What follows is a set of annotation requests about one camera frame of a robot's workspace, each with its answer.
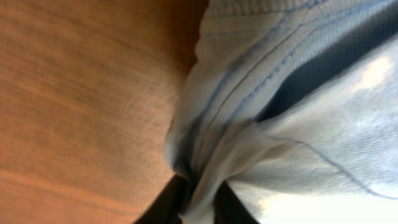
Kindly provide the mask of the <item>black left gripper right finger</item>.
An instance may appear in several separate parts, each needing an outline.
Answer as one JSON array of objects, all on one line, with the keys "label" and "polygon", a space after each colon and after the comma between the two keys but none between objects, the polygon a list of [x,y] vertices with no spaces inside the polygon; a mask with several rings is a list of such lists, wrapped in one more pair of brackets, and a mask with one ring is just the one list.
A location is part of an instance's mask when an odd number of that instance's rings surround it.
[{"label": "black left gripper right finger", "polygon": [[238,199],[227,182],[223,182],[214,199],[214,224],[259,224]]}]

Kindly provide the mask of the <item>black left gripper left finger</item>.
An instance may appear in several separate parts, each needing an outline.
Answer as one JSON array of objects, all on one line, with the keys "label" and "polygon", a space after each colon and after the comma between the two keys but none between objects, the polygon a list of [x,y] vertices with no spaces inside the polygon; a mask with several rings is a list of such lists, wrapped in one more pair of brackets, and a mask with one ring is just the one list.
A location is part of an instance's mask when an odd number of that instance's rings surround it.
[{"label": "black left gripper left finger", "polygon": [[178,213],[184,203],[185,179],[175,175],[164,187],[152,205],[134,224],[182,224]]}]

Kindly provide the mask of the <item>light blue printed t-shirt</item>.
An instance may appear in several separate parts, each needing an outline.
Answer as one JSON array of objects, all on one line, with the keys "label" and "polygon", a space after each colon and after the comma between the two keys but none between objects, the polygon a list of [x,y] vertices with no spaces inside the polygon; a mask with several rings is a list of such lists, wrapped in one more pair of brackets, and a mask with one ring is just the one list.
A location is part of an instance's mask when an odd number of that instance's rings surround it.
[{"label": "light blue printed t-shirt", "polygon": [[260,223],[397,222],[397,2],[210,1],[165,158],[180,212],[229,183]]}]

